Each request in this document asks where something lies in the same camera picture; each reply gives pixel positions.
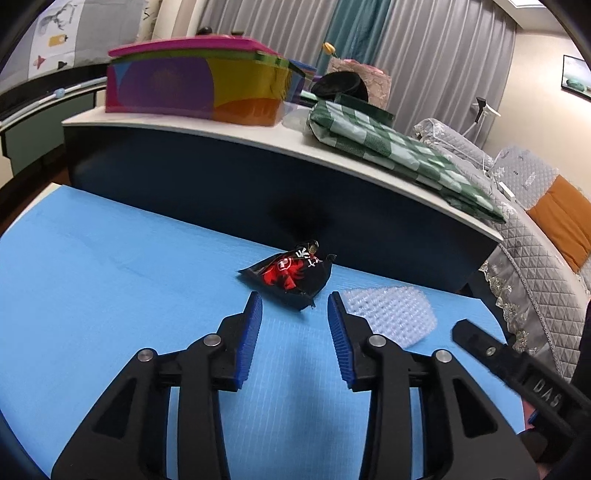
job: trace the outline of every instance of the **plastic container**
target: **plastic container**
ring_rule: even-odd
[[[120,47],[107,70],[107,112],[162,113],[273,126],[304,73],[242,37],[175,38]]]

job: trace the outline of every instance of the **green checkered cloth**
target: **green checkered cloth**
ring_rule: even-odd
[[[429,187],[474,217],[505,223],[501,211],[448,159],[362,112],[320,100],[308,126],[318,140]]]

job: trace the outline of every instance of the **metal screw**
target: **metal screw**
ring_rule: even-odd
[[[222,343],[222,337],[215,333],[210,333],[203,339],[203,343],[207,346],[218,346]]]
[[[138,360],[140,362],[149,362],[154,358],[154,351],[149,348],[144,348],[138,352]]]
[[[372,346],[384,346],[386,345],[386,339],[381,335],[372,335],[369,337],[369,344]]]
[[[453,357],[447,350],[438,350],[435,352],[435,358],[437,358],[442,364],[446,364],[451,362]]]

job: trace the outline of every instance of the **orange cushion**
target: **orange cushion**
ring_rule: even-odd
[[[577,273],[591,253],[591,203],[558,175],[527,213]]]

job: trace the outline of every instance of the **bubble wrap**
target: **bubble wrap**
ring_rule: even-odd
[[[365,318],[374,333],[402,348],[425,338],[437,326],[431,304],[418,288],[354,288],[340,294],[348,313]]]

